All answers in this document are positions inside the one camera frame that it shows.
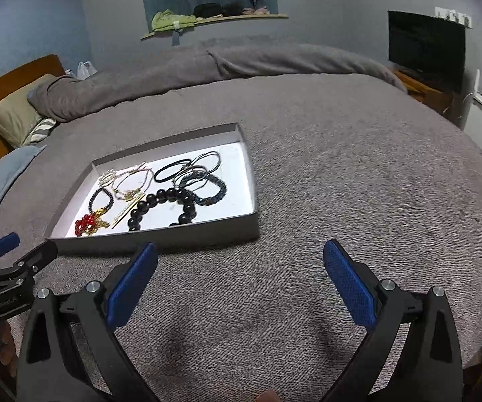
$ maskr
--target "green pillow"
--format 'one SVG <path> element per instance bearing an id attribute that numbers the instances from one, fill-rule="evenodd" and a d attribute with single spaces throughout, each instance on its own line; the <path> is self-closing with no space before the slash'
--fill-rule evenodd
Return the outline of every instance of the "green pillow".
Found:
<path id="1" fill-rule="evenodd" d="M 43 118 L 27 101 L 27 94 L 39 85 L 56 78 L 51 74 L 42 75 L 0 101 L 0 136 L 13 148 L 20 147 Z"/>

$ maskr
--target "blue gripper pad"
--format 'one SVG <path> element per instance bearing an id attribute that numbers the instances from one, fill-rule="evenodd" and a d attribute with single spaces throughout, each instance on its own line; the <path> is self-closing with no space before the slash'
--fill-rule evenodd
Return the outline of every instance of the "blue gripper pad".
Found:
<path id="1" fill-rule="evenodd" d="M 107 326 L 114 331 L 128 323 L 144 289 L 157 269 L 159 256 L 153 243 L 148 243 L 107 300 Z"/>
<path id="2" fill-rule="evenodd" d="M 325 244 L 323 263 L 354 323 L 373 328 L 377 323 L 373 296 L 333 241 Z"/>
<path id="3" fill-rule="evenodd" d="M 19 244 L 20 237 L 15 232 L 2 237 L 0 239 L 0 257 L 5 255 L 7 252 L 12 251 L 14 248 L 17 248 Z"/>

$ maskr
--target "black hair tie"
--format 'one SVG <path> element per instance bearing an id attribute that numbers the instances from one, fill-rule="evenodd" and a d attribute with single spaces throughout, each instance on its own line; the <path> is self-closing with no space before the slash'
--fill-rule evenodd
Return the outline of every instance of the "black hair tie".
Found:
<path id="1" fill-rule="evenodd" d="M 190 158 L 185 158 L 183 160 L 178 160 L 177 162 L 173 162 L 171 164 L 168 164 L 166 166 L 163 166 L 161 169 L 157 170 L 157 172 L 154 174 L 154 181 L 156 183 L 164 183 L 165 181 L 168 181 L 168 180 L 172 180 L 172 178 L 174 178 L 176 175 L 179 174 L 179 172 L 181 170 L 183 170 L 184 168 L 182 167 L 179 171 L 176 171 L 174 174 L 172 175 L 169 175 L 168 177 L 166 178 L 162 178 L 161 180 L 158 180 L 157 178 L 157 175 L 159 175 L 159 173 L 163 172 L 164 170 L 167 170 L 169 168 L 172 168 L 173 166 L 178 166 L 179 164 L 183 164 L 183 165 L 186 165 L 186 166 L 189 166 L 190 164 L 192 163 L 192 160 Z"/>

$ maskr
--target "green cloth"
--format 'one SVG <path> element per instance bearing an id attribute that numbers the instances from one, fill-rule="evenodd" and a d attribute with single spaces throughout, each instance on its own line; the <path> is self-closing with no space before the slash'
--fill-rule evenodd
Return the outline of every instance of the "green cloth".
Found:
<path id="1" fill-rule="evenodd" d="M 152 19 L 152 31 L 168 31 L 174 30 L 174 21 L 179 22 L 180 29 L 185 27 L 194 27 L 196 16 L 194 15 L 175 15 L 170 10 L 157 12 Z"/>

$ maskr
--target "television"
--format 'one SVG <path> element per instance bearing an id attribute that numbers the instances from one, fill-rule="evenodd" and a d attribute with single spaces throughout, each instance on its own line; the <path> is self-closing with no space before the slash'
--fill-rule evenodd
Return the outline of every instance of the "television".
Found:
<path id="1" fill-rule="evenodd" d="M 389 11 L 388 60 L 405 74 L 441 90 L 461 92 L 465 27 L 453 21 Z"/>

